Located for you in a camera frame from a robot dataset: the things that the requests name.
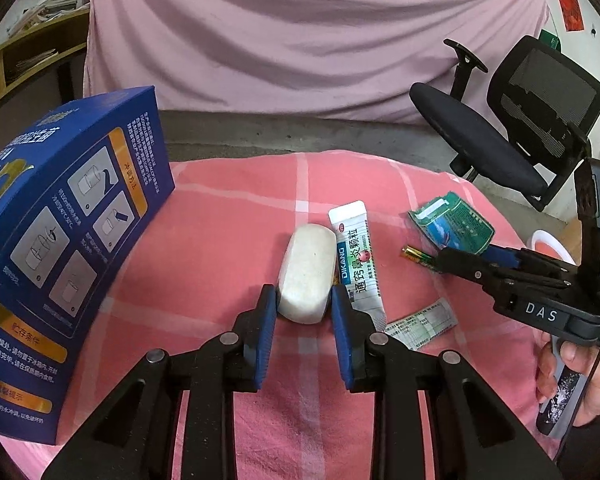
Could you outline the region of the green gold battery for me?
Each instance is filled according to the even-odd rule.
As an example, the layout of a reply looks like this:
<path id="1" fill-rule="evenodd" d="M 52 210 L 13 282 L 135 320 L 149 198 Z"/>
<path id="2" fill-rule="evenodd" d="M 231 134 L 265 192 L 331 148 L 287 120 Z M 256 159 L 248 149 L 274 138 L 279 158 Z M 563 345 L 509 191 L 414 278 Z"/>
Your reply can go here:
<path id="1" fill-rule="evenodd" d="M 429 255 L 422 250 L 415 248 L 410 245 L 405 245 L 401 248 L 401 256 L 407 258 L 414 263 L 423 266 L 424 268 L 432 271 L 432 272 L 440 272 L 440 269 L 437 265 L 436 257 L 433 255 Z"/>

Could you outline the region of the white medicine sachet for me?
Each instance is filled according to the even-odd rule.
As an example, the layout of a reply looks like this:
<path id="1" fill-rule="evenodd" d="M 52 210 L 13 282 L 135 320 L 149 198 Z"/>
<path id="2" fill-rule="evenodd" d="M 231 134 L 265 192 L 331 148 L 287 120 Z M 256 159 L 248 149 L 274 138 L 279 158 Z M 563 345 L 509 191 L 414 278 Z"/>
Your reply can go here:
<path id="1" fill-rule="evenodd" d="M 367 210 L 362 200 L 332 208 L 328 218 L 337 241 L 337 269 L 352 308 L 372 319 L 375 330 L 386 329 L 387 317 L 379 282 Z"/>

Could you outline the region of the white soap bar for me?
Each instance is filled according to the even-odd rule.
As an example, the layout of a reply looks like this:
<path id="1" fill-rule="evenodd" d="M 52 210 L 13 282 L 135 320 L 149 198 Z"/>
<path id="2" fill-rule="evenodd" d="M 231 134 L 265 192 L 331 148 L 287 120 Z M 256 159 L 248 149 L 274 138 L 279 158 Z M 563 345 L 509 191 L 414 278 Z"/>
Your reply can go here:
<path id="1" fill-rule="evenodd" d="M 336 236 L 319 224 L 299 226 L 291 235 L 278 274 L 278 312 L 304 325 L 321 322 L 336 266 Z"/>

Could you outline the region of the red and white basin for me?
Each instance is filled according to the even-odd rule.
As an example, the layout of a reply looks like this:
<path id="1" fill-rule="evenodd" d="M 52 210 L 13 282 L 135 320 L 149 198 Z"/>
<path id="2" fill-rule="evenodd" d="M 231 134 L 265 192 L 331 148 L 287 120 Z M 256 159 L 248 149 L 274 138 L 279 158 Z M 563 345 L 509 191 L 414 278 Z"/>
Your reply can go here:
<path id="1" fill-rule="evenodd" d="M 534 231 L 528 239 L 527 247 L 544 256 L 562 260 L 573 266 L 576 264 L 572 255 L 570 255 L 568 250 L 562 246 L 562 243 L 552 234 L 544 230 Z"/>

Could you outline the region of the small printed paper slip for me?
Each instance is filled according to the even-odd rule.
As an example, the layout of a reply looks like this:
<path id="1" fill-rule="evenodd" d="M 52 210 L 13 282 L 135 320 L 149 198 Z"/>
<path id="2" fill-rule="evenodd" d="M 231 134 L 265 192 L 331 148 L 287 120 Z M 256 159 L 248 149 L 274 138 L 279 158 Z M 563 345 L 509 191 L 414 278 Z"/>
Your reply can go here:
<path id="1" fill-rule="evenodd" d="M 450 304 L 439 298 L 430 306 L 389 323 L 385 333 L 406 348 L 418 351 L 455 326 L 457 318 Z"/>

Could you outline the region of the green blue torn packet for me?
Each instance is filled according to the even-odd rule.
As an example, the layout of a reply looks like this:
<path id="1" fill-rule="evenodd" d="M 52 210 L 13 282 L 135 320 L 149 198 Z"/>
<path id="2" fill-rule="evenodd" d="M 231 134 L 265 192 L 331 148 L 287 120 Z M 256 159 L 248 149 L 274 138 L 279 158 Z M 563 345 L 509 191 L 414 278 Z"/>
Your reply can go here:
<path id="1" fill-rule="evenodd" d="M 495 234 L 494 227 L 454 192 L 411 210 L 408 218 L 438 249 L 451 247 L 479 255 Z"/>

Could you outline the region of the black office chair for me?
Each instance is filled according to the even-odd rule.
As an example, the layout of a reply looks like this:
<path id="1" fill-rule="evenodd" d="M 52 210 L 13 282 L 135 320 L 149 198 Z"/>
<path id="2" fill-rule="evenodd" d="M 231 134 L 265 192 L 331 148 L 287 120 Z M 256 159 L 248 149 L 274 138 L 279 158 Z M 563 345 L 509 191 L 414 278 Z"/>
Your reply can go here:
<path id="1" fill-rule="evenodd" d="M 410 98 L 454 150 L 451 170 L 468 181 L 485 177 L 511 188 L 543 210 L 591 155 L 588 135 L 600 117 L 600 81 L 568 56 L 524 36 L 486 92 L 486 104 L 504 128 L 498 131 L 462 101 L 472 71 L 486 66 L 459 42 L 444 43 L 457 55 L 451 91 L 416 82 Z"/>

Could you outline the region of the pink checkered tablecloth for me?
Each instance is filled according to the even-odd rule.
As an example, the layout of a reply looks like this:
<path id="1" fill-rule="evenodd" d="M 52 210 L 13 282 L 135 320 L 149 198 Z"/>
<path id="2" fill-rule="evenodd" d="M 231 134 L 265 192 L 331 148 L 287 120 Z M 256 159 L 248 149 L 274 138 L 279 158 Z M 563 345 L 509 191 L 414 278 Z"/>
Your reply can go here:
<path id="1" fill-rule="evenodd" d="M 556 479 L 526 253 L 470 183 L 346 152 L 180 162 L 96 301 L 43 479 Z"/>

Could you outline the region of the blue carton box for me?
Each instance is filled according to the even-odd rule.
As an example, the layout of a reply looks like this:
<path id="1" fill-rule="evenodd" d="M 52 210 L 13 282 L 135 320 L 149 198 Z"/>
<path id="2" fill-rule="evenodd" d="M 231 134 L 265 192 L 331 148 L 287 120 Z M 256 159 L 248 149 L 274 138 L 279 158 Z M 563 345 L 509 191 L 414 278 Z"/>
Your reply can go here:
<path id="1" fill-rule="evenodd" d="M 98 308 L 173 189 L 152 87 L 61 105 L 0 151 L 0 434 L 55 442 Z"/>

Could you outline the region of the pink hanging sheet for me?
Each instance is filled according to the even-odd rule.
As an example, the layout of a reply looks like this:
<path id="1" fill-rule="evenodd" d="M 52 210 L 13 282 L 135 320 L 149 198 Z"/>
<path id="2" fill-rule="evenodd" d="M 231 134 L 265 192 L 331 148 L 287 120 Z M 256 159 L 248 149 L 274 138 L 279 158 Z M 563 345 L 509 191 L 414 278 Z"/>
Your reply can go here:
<path id="1" fill-rule="evenodd" d="M 91 0 L 84 91 L 154 87 L 164 110 L 416 124 L 457 41 L 489 67 L 547 0 Z"/>

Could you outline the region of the wooden shelf desk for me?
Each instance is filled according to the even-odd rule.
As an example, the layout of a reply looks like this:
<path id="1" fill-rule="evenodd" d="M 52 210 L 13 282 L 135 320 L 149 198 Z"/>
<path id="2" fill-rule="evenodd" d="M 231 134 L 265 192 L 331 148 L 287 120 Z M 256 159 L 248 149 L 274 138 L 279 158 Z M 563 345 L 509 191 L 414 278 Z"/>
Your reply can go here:
<path id="1" fill-rule="evenodd" d="M 90 8 L 54 18 L 4 42 L 0 47 L 0 108 L 38 78 L 56 72 L 60 96 L 72 100 L 71 61 L 86 51 Z"/>

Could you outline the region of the stack of books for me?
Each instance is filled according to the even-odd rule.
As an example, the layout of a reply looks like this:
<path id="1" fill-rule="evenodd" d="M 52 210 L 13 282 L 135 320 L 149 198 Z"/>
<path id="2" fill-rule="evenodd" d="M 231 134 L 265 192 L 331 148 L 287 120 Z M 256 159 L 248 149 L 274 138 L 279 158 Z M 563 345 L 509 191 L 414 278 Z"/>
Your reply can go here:
<path id="1" fill-rule="evenodd" d="M 46 23 L 61 15 L 72 13 L 87 6 L 90 0 L 40 0 L 20 16 L 20 19 L 7 31 L 9 38 L 38 24 Z"/>

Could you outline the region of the red paper wall decoration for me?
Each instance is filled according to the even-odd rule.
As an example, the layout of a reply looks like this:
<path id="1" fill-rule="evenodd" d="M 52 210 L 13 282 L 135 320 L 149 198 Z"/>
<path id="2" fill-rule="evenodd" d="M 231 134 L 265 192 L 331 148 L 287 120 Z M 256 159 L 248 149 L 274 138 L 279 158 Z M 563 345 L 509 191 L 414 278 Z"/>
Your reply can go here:
<path id="1" fill-rule="evenodd" d="M 585 30 L 579 0 L 558 0 L 562 19 L 567 32 L 583 32 Z"/>

